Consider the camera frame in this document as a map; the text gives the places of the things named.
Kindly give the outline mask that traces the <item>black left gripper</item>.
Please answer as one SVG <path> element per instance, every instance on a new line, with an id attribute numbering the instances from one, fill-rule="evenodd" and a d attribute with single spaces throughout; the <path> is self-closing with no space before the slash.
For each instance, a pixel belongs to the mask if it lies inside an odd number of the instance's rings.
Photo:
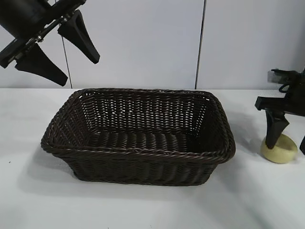
<path id="1" fill-rule="evenodd" d="M 73 12 L 58 28 L 58 34 L 76 46 L 92 63 L 97 64 L 100 54 L 89 37 L 81 11 L 76 10 L 85 2 L 59 0 L 51 5 L 47 0 L 2 0 L 0 25 L 14 40 L 0 52 L 0 65 L 6 68 L 28 46 L 30 40 L 42 39 Z M 47 57 L 38 44 L 34 44 L 16 60 L 15 68 L 39 75 L 60 86 L 64 86 L 68 80 L 67 75 Z"/>

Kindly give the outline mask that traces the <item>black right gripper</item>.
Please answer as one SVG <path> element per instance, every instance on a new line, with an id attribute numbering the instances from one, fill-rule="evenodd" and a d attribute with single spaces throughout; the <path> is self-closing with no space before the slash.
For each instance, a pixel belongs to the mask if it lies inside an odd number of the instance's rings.
<path id="1" fill-rule="evenodd" d="M 285 114 L 305 115 L 305 72 L 272 69 L 267 74 L 269 83 L 281 85 L 278 91 L 284 97 L 257 97 L 255 107 L 264 110 L 267 120 L 266 145 L 274 148 L 283 130 L 289 125 Z M 305 136 L 299 147 L 305 155 Z"/>

